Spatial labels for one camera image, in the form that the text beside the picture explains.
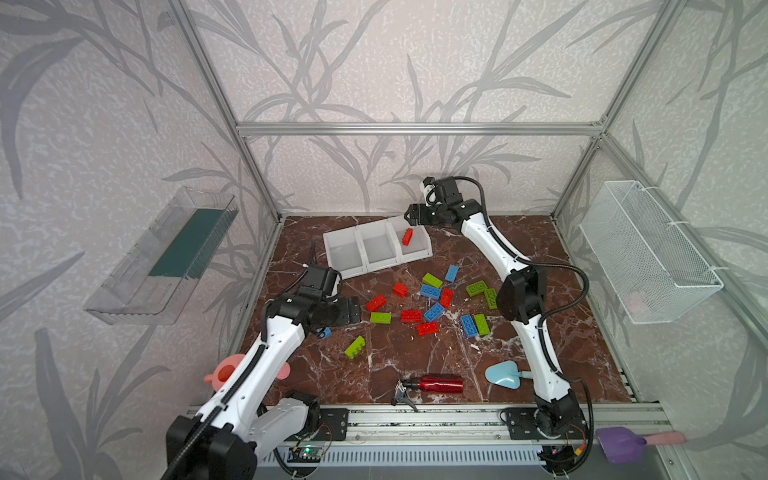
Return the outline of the red lego brick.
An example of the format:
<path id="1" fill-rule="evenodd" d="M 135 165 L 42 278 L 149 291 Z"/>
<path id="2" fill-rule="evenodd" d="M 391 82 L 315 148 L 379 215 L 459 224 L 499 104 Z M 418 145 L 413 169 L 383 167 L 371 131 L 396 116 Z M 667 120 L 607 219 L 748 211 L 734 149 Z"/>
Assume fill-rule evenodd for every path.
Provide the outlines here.
<path id="1" fill-rule="evenodd" d="M 402 245 L 409 246 L 414 235 L 412 228 L 407 228 L 402 236 Z"/>
<path id="2" fill-rule="evenodd" d="M 419 337 L 436 335 L 439 332 L 439 324 L 437 322 L 424 322 L 418 324 L 416 330 Z"/>
<path id="3" fill-rule="evenodd" d="M 400 312 L 400 321 L 405 324 L 421 323 L 423 314 L 419 310 L 404 310 Z"/>
<path id="4" fill-rule="evenodd" d="M 402 283 L 396 283 L 392 288 L 392 292 L 400 298 L 405 298 L 408 294 L 408 289 Z"/>
<path id="5" fill-rule="evenodd" d="M 439 298 L 439 304 L 444 309 L 449 309 L 451 307 L 452 299 L 454 296 L 454 291 L 449 288 L 444 288 L 441 290 L 440 298 Z"/>
<path id="6" fill-rule="evenodd" d="M 387 298 L 383 295 L 378 295 L 371 301 L 369 301 L 365 308 L 367 311 L 374 313 L 379 312 L 387 303 Z"/>

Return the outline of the green lego brick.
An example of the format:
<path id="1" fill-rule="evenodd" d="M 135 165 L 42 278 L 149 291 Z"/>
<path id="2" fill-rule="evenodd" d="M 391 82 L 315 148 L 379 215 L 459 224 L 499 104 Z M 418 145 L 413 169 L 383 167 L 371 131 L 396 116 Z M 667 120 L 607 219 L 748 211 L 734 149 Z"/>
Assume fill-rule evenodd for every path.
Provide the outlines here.
<path id="1" fill-rule="evenodd" d="M 384 312 L 372 312 L 370 315 L 370 322 L 377 325 L 390 325 L 392 322 L 392 315 Z"/>
<path id="2" fill-rule="evenodd" d="M 484 281 L 478 281 L 478 282 L 469 284 L 466 287 L 466 293 L 470 298 L 473 298 L 478 295 L 483 295 L 487 289 L 488 289 L 488 286 Z"/>
<path id="3" fill-rule="evenodd" d="M 484 337 L 490 334 L 490 328 L 485 315 L 476 314 L 473 316 L 473 320 L 479 336 Z"/>
<path id="4" fill-rule="evenodd" d="M 366 346 L 366 341 L 362 336 L 356 337 L 352 343 L 345 349 L 344 354 L 350 360 L 354 360 Z"/>
<path id="5" fill-rule="evenodd" d="M 442 280 L 438 279 L 437 277 L 429 273 L 424 275 L 422 281 L 424 285 L 428 285 L 436 289 L 441 289 L 443 286 Z"/>
<path id="6" fill-rule="evenodd" d="M 484 291 L 484 297 L 485 297 L 487 306 L 490 310 L 497 309 L 497 303 L 496 303 L 497 293 L 494 289 L 486 289 Z"/>

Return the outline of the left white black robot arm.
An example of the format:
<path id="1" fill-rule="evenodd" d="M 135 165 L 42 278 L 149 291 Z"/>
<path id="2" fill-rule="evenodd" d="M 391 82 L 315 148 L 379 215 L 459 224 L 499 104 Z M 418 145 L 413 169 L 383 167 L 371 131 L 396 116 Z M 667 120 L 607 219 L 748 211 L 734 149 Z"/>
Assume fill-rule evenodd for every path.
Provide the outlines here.
<path id="1" fill-rule="evenodd" d="M 342 274 L 309 265 L 265 303 L 260 335 L 230 378 L 192 417 L 177 417 L 166 432 L 165 479 L 251 479 L 258 463 L 293 435 L 319 427 L 315 396 L 294 393 L 262 411 L 281 368 L 318 330 L 359 319 L 356 298 L 341 295 Z"/>

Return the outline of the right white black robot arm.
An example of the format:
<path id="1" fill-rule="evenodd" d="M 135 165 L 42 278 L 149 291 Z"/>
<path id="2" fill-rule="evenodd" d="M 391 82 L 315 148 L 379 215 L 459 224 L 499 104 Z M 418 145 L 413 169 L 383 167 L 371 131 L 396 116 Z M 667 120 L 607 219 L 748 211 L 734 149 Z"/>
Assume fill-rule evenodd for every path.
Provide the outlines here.
<path id="1" fill-rule="evenodd" d="M 422 181 L 424 201 L 408 207 L 404 219 L 412 226 L 452 226 L 469 239 L 494 267 L 502 280 L 496 305 L 520 338 L 532 374 L 537 406 L 536 428 L 547 438 L 557 438 L 584 420 L 575 382 L 562 372 L 547 320 L 569 310 L 589 293 L 589 279 L 578 267 L 533 261 L 503 236 L 486 209 L 479 181 L 467 176 Z M 547 309 L 547 271 L 562 269 L 580 278 L 581 293 L 560 307 Z"/>

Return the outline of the white three-compartment bin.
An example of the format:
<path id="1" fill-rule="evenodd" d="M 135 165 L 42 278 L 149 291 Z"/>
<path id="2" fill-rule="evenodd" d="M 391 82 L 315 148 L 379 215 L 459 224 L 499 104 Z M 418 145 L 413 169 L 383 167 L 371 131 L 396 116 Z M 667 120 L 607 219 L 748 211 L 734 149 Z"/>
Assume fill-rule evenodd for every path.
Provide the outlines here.
<path id="1" fill-rule="evenodd" d="M 402 245 L 407 228 L 414 235 Z M 432 242 L 423 226 L 411 226 L 402 216 L 389 217 L 323 234 L 328 266 L 343 279 L 362 276 L 433 256 Z"/>

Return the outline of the pink toy watering can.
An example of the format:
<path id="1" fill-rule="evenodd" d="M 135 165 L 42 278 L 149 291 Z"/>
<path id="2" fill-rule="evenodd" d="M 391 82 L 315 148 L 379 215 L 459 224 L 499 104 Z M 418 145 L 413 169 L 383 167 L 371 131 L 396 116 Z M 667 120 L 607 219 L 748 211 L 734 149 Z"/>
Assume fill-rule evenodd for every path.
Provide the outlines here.
<path id="1" fill-rule="evenodd" d="M 214 391 L 220 390 L 233 376 L 236 369 L 245 361 L 245 359 L 245 354 L 235 354 L 225 358 L 216 366 L 212 373 L 203 377 L 203 381 Z M 291 366 L 285 362 L 273 377 L 268 378 L 267 376 L 263 376 L 261 377 L 261 380 L 266 380 L 268 384 L 271 384 L 275 379 L 286 379 L 290 373 Z"/>

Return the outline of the left green-lit circuit board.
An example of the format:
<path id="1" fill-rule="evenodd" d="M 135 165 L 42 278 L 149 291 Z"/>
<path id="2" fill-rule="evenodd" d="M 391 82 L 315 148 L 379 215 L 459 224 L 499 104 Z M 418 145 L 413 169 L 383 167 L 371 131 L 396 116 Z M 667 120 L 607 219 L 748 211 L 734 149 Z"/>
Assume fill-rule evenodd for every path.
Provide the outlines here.
<path id="1" fill-rule="evenodd" d="M 328 453 L 324 445 L 299 445 L 287 450 L 286 463 L 289 465 L 319 464 Z"/>

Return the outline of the light blue toy shovel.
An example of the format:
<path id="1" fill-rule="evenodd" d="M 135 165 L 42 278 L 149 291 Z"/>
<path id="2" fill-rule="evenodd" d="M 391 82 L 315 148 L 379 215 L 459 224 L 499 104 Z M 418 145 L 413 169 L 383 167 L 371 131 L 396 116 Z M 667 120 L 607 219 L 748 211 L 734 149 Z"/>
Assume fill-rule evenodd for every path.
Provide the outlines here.
<path id="1" fill-rule="evenodd" d="M 487 367 L 485 378 L 493 385 L 517 390 L 523 380 L 532 380 L 533 374 L 530 371 L 521 371 L 514 361 L 505 361 Z"/>

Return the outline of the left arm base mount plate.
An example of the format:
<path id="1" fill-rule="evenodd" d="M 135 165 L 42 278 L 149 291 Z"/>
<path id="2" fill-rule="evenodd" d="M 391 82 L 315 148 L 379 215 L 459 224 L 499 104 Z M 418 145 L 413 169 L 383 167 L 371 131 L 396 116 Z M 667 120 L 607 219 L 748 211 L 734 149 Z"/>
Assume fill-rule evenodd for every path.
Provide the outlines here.
<path id="1" fill-rule="evenodd" d="M 318 430 L 312 439 L 324 442 L 345 441 L 349 427 L 350 410 L 323 407 L 319 412 Z"/>

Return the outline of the clear plastic wall shelf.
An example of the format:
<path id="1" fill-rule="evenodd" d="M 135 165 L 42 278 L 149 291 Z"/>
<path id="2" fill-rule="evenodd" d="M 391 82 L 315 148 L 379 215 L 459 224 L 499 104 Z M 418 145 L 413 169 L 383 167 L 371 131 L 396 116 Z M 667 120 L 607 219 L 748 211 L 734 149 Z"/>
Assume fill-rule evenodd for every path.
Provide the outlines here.
<path id="1" fill-rule="evenodd" d="M 84 310 L 113 326 L 174 324 L 238 213 L 233 194 L 180 188 Z"/>

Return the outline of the aluminium front rail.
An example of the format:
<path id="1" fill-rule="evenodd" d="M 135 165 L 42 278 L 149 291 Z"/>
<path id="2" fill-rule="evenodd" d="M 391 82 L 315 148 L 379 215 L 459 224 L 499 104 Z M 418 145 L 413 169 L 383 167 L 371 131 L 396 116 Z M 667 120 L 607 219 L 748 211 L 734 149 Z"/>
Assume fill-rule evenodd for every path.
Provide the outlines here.
<path id="1" fill-rule="evenodd" d="M 349 404 L 325 408 L 350 410 L 345 441 L 336 446 L 373 445 L 501 445 L 508 443 L 562 444 L 576 440 L 512 440 L 499 412 L 532 404 L 476 403 L 422 404 L 418 412 L 407 406 Z"/>

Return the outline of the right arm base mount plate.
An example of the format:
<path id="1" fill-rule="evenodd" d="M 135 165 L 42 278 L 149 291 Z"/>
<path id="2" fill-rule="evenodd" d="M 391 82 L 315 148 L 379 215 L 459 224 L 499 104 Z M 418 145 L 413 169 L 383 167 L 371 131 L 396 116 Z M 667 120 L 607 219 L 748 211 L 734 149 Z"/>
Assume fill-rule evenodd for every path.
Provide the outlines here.
<path id="1" fill-rule="evenodd" d="M 573 419 L 553 419 L 535 407 L 508 407 L 499 412 L 512 440 L 587 440 L 589 422 L 583 414 Z"/>

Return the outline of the right wired circuit board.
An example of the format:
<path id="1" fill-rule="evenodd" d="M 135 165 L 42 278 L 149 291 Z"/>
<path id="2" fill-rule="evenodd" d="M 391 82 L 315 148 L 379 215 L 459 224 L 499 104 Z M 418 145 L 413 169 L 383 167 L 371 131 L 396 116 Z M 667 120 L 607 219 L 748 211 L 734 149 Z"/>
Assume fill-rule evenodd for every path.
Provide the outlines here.
<path id="1" fill-rule="evenodd" d="M 568 477 L 578 470 L 587 460 L 590 448 L 586 445 L 572 447 L 570 445 L 544 446 L 538 454 L 543 462 L 542 468 L 553 477 Z"/>

